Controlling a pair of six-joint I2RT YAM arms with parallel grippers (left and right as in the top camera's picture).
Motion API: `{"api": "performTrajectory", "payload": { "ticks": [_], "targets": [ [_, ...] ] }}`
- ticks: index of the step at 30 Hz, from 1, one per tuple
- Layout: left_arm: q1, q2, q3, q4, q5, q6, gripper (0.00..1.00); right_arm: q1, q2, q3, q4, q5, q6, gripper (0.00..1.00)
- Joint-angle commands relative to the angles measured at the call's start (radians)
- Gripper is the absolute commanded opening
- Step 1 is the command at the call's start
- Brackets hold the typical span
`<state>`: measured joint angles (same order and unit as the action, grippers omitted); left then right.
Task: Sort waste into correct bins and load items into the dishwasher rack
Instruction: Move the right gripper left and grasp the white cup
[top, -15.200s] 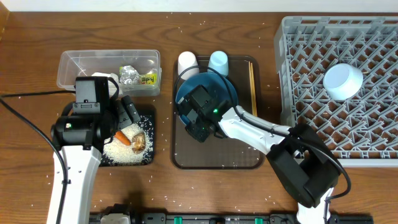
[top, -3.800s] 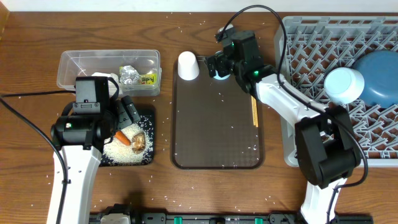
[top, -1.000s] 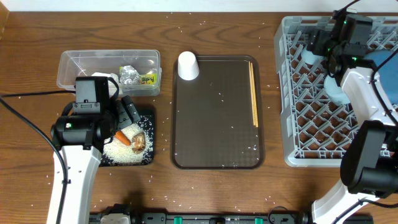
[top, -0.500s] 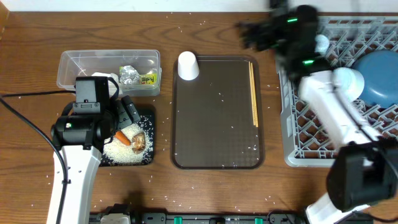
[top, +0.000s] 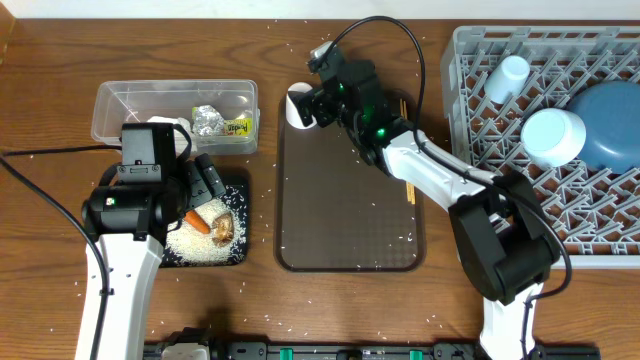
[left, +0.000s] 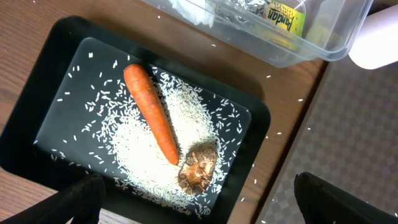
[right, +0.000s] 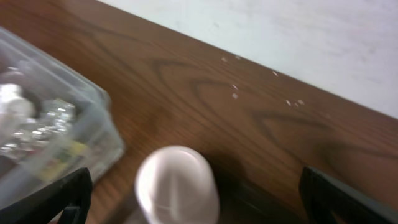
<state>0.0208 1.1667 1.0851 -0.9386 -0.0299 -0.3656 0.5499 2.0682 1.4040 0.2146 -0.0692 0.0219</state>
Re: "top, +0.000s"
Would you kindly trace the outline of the light blue plastic cup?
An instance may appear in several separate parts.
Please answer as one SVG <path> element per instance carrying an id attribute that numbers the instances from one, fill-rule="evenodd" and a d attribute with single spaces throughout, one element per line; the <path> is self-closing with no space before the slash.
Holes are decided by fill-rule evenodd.
<path id="1" fill-rule="evenodd" d="M 487 78 L 484 84 L 485 95 L 494 103 L 505 104 L 522 91 L 529 73 L 530 65 L 523 57 L 508 56 Z"/>

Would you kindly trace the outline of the wooden chopstick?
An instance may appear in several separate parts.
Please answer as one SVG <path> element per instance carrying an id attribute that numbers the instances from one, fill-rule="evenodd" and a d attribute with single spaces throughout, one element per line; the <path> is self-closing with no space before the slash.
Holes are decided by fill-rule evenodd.
<path id="1" fill-rule="evenodd" d="M 400 104 L 400 114 L 401 116 L 405 119 L 408 120 L 408 113 L 407 113 L 407 104 L 406 101 L 404 99 L 399 99 L 399 104 Z"/>
<path id="2" fill-rule="evenodd" d="M 409 182 L 406 183 L 406 194 L 407 194 L 407 201 L 410 204 L 415 205 L 416 204 L 415 187 Z"/>

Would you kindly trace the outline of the orange carrot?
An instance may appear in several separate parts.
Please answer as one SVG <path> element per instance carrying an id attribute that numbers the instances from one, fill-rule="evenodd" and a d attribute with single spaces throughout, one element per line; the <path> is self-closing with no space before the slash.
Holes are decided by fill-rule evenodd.
<path id="1" fill-rule="evenodd" d="M 209 234 L 211 232 L 210 226 L 195 210 L 187 212 L 184 216 L 184 220 L 199 233 Z"/>

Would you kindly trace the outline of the white plastic cup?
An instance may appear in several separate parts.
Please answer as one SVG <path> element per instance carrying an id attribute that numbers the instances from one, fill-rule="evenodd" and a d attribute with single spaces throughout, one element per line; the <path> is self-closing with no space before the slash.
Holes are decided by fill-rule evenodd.
<path id="1" fill-rule="evenodd" d="M 286 120 L 294 128 L 300 130 L 310 129 L 317 125 L 313 115 L 303 116 L 301 111 L 296 107 L 294 96 L 305 94 L 312 90 L 312 86 L 305 82 L 297 82 L 292 84 L 286 95 Z"/>

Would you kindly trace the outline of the brown food scrap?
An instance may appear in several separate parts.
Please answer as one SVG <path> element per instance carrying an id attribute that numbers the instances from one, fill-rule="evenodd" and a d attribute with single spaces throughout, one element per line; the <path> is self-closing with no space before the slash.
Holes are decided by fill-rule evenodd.
<path id="1" fill-rule="evenodd" d="M 229 245 L 235 236 L 233 216 L 230 212 L 217 217 L 212 224 L 212 242 L 217 247 Z"/>

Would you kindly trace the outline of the aluminium foil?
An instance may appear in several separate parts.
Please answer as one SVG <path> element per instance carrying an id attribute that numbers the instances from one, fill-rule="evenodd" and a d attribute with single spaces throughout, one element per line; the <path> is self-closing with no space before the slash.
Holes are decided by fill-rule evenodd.
<path id="1" fill-rule="evenodd" d="M 200 137 L 219 136 L 224 132 L 224 117 L 211 105 L 192 109 L 192 132 Z"/>

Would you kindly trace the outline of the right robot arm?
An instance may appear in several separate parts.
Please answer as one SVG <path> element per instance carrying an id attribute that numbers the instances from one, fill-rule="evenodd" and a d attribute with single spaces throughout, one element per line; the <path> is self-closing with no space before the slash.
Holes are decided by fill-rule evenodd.
<path id="1" fill-rule="evenodd" d="M 430 197 L 449 215 L 459 260 L 484 298 L 480 346 L 491 359 L 534 353 L 532 317 L 543 284 L 565 256 L 528 179 L 497 176 L 441 150 L 394 113 L 370 61 L 331 56 L 308 63 L 321 84 L 296 83 L 287 112 L 309 128 L 337 123 L 362 160 Z"/>

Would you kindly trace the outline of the white napkin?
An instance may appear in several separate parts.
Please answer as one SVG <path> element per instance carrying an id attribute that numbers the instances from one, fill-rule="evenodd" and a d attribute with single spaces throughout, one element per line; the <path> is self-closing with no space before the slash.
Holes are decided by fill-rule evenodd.
<path id="1" fill-rule="evenodd" d="M 187 134 L 190 137 L 192 137 L 191 124 L 187 119 L 184 119 L 184 118 L 169 118 L 169 117 L 162 117 L 162 116 L 153 116 L 148 120 L 148 123 L 167 123 L 167 124 L 173 124 L 173 125 L 180 125 L 187 132 Z"/>

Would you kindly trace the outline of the light blue bowl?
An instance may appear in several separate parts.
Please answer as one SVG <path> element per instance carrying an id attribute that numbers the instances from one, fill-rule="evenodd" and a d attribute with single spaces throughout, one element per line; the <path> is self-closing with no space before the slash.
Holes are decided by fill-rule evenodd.
<path id="1" fill-rule="evenodd" d="M 525 121 L 520 142 L 536 165 L 559 167 L 578 156 L 586 142 L 586 128 L 578 115 L 547 108 L 535 112 Z"/>

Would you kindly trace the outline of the dark blue plate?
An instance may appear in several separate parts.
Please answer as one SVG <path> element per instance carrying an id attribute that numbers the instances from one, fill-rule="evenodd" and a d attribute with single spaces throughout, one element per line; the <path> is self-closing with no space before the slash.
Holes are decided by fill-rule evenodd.
<path id="1" fill-rule="evenodd" d="M 589 168 L 622 174 L 639 167 L 639 85 L 610 81 L 577 95 L 567 110 L 581 118 L 585 144 L 578 158 Z"/>

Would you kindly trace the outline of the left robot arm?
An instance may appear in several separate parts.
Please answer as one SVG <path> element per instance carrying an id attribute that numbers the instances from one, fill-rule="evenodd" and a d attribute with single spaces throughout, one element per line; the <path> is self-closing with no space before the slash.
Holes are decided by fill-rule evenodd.
<path id="1" fill-rule="evenodd" d="M 212 209 L 230 189 L 207 154 L 124 159 L 108 168 L 82 209 L 85 303 L 75 356 L 139 359 L 157 272 L 228 264 Z"/>

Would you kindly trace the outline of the green yellow snack wrapper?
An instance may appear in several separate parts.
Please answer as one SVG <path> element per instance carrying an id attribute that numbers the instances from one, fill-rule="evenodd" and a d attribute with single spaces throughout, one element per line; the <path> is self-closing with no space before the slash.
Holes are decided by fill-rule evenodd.
<path id="1" fill-rule="evenodd" d="M 224 121 L 224 134 L 226 136 L 249 136 L 252 130 L 252 118 L 226 119 Z"/>

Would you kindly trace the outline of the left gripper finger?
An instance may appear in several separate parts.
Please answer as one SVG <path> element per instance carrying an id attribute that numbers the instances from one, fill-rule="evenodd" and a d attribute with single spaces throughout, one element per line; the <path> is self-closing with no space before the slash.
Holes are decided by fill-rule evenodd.
<path id="1" fill-rule="evenodd" d="M 195 158 L 195 165 L 201 178 L 201 186 L 213 198 L 219 198 L 226 193 L 226 187 L 222 182 L 214 164 L 208 154 L 202 154 Z"/>
<path id="2" fill-rule="evenodd" d="M 213 198 L 209 177 L 212 163 L 209 159 L 194 159 L 188 161 L 185 166 L 189 188 L 187 208 L 196 209 Z"/>

